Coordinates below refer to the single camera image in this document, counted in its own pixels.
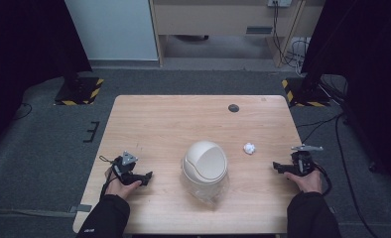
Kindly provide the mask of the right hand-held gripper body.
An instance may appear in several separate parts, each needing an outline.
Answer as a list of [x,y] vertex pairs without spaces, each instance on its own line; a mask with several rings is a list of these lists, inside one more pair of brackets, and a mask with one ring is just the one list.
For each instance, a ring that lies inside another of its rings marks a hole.
[[300,177],[310,174],[317,167],[317,164],[312,158],[311,152],[322,151],[323,149],[323,147],[315,147],[305,144],[292,147],[293,153],[291,154],[291,158],[295,168],[295,174]]

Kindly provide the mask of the grey tape strip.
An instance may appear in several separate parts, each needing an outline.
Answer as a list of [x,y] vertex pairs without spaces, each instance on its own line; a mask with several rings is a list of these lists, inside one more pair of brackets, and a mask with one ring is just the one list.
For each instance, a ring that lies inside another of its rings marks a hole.
[[72,205],[68,209],[68,213],[77,213],[77,212],[90,212],[92,205],[88,204],[78,204]]

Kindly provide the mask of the white panel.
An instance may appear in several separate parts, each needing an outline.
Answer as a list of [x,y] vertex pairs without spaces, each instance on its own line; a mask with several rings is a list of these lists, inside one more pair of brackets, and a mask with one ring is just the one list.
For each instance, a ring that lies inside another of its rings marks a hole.
[[157,60],[149,0],[65,0],[90,60]]

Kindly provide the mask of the black stand base hazard stripes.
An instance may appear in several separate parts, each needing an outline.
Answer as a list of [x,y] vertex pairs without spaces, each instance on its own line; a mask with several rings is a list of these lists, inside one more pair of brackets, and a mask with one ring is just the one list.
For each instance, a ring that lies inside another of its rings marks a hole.
[[76,87],[67,82],[63,84],[57,96],[56,105],[88,105],[92,104],[99,93],[103,79],[99,77],[82,77]]
[[288,77],[282,85],[291,107],[293,106],[329,106],[329,96],[319,82],[309,82],[307,78]]

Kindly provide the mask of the person's left hand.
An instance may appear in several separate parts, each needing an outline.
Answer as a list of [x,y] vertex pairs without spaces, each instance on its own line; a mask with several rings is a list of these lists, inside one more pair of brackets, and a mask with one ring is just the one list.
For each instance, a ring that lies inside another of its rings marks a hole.
[[140,180],[134,181],[131,184],[124,185],[113,173],[111,169],[108,169],[105,172],[105,177],[107,178],[108,185],[104,192],[105,195],[118,195],[122,199],[126,200],[127,197],[137,189],[142,183]]

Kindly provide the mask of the clear plastic bag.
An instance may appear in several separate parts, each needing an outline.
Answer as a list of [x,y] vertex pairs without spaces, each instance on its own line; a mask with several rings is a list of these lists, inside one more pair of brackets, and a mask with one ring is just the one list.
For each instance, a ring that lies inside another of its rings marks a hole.
[[230,187],[228,175],[214,183],[197,183],[189,179],[185,173],[182,173],[181,184],[187,193],[210,206],[217,206],[221,203]]

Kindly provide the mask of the light wooden desk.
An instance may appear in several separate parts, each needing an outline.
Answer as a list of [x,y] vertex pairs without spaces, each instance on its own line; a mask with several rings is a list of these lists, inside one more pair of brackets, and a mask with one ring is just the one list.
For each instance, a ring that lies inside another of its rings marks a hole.
[[280,67],[292,40],[313,34],[325,2],[292,0],[279,8],[268,0],[149,0],[158,58],[169,36],[262,36]]

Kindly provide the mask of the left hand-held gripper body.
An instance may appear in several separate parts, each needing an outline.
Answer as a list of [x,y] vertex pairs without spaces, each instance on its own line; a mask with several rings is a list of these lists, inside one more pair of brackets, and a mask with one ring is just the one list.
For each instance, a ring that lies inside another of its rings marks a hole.
[[129,185],[137,180],[141,180],[139,175],[133,174],[137,161],[138,159],[128,152],[124,152],[122,156],[119,156],[114,160],[112,170],[124,185]]

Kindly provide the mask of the black curtain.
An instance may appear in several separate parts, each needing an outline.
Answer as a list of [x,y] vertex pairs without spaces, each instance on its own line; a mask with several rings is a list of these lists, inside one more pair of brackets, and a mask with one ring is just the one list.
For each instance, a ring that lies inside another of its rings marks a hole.
[[0,0],[0,136],[29,87],[62,76],[78,93],[90,70],[65,0]]
[[325,0],[303,72],[347,80],[347,114],[391,177],[391,0]]

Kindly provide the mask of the beige swing-lid trash can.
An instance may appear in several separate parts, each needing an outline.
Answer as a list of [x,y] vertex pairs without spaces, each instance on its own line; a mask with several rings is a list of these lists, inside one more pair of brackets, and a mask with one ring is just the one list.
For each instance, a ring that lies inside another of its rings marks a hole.
[[227,172],[227,157],[223,150],[211,141],[198,141],[187,150],[182,167],[184,175],[197,184],[214,184]]

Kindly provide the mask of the grey power outlet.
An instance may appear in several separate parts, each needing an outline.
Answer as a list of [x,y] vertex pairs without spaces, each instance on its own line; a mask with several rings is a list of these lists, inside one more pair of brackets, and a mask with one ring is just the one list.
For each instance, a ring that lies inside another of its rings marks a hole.
[[289,8],[292,4],[292,0],[268,0],[268,7]]

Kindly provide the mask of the person's right hand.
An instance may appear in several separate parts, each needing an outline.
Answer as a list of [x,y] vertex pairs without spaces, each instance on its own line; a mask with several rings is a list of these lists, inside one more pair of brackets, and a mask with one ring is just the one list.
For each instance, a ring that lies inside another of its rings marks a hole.
[[304,177],[299,177],[288,172],[285,172],[284,176],[288,180],[293,181],[302,192],[323,192],[321,173],[319,171],[313,171]]

